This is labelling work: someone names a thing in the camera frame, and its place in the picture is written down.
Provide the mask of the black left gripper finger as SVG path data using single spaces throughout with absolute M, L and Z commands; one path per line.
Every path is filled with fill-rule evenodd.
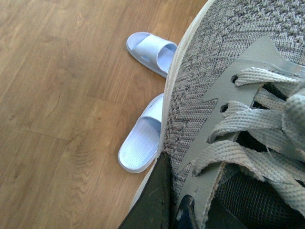
M 169 228 L 171 175 L 169 155 L 162 152 L 139 199 L 119 226 L 120 229 Z

